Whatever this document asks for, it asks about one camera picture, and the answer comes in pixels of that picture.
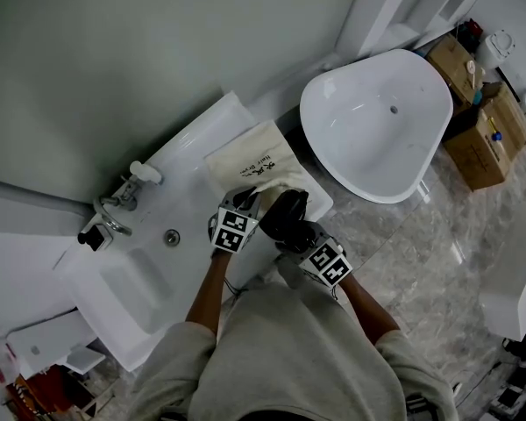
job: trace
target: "gray tile floor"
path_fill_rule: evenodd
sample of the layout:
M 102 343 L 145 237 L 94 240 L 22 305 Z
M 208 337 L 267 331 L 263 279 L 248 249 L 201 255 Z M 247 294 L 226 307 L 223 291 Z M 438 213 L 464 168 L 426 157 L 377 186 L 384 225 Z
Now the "gray tile floor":
M 416 347 L 450 383 L 464 383 L 458 403 L 496 361 L 503 362 L 458 408 L 461 419 L 479 419 L 514 368 L 501 339 L 484 327 L 477 297 L 514 206 L 526 200 L 526 147 L 503 184 L 471 192 L 440 146 L 410 198 L 376 204 L 345 190 L 316 163 L 302 128 L 287 139 L 334 200 L 321 223 L 345 246 L 356 277 Z M 350 311 L 344 295 L 339 302 Z M 115 397 L 97 418 L 124 417 L 134 375 L 113 359 L 92 370 L 99 387 L 120 376 Z

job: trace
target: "bathroom sink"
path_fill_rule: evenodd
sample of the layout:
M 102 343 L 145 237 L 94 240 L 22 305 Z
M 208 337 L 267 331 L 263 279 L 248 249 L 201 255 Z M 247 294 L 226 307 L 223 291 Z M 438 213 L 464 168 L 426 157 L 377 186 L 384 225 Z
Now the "bathroom sink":
M 204 157 L 256 125 L 251 113 L 230 93 L 167 142 L 147 162 L 164 177 L 138 193 L 134 211 L 106 206 L 132 228 L 126 237 L 93 252 L 74 243 L 57 266 L 81 314 L 115 358 L 131 371 L 148 357 L 168 326 L 182 321 L 210 264 L 207 224 L 224 191 L 211 179 Z M 320 218 L 332 201 L 306 173 L 309 218 Z M 91 224 L 99 222 L 95 216 Z M 168 230 L 179 244 L 165 241 Z M 241 287 L 278 255 L 273 241 L 257 230 L 227 277 Z M 231 293 L 226 289 L 224 299 Z
M 314 78 L 300 114 L 314 154 L 337 181 L 367 200 L 398 203 L 423 179 L 452 100 L 426 60 L 393 50 Z

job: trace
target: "chrome faucet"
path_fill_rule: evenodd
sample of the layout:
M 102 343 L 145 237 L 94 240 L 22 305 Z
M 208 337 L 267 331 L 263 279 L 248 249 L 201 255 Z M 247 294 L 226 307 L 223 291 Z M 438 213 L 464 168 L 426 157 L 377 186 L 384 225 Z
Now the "chrome faucet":
M 120 196 L 99 196 L 94 198 L 94 211 L 102 216 L 103 222 L 113 231 L 126 236 L 132 234 L 132 229 L 119 223 L 104 207 L 104 204 L 120 207 L 126 211 L 134 211 L 137 208 L 137 199 L 134 194 L 140 189 L 136 182 L 126 181 L 126 187 Z

